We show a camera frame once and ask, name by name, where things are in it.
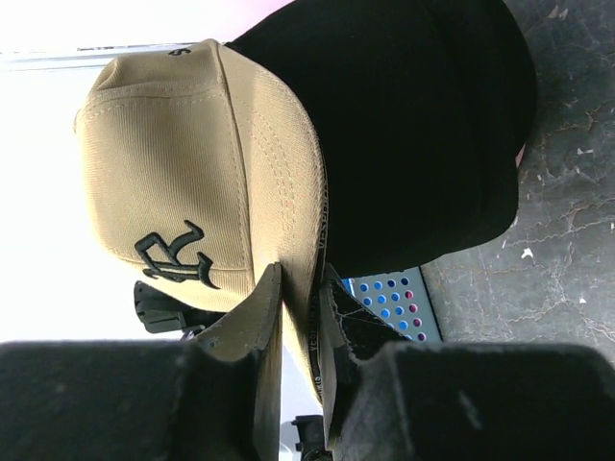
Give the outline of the pink cap with R logo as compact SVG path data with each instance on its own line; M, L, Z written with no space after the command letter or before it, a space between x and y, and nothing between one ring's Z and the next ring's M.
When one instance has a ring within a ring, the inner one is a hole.
M515 157L515 165L516 168L519 168L521 165L521 162L524 158L524 154L525 154L525 150L526 150L526 145L523 145L522 148L520 149L520 151L518 152L518 154Z

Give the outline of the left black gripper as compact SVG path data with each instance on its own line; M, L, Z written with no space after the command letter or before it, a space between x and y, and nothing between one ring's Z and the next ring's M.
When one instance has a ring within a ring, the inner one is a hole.
M135 283L134 304L136 316L153 334L180 331L183 336L196 336L225 316L191 307L142 281Z

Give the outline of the tan cap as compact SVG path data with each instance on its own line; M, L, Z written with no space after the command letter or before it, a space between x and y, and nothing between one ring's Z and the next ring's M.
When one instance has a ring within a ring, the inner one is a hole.
M142 281L229 312L281 265L283 340L320 396L326 169L286 83L212 39L126 54L101 71L74 131L92 230Z

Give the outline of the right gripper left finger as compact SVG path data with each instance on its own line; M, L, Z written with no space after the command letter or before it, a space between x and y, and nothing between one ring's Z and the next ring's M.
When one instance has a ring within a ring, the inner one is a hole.
M5 460L275 460L282 278L189 341L7 343Z

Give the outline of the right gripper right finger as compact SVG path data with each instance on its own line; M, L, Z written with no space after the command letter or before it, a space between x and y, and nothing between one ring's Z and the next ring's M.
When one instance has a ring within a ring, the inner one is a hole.
M320 288L327 447L336 460L610 460L614 370L568 344L412 341Z

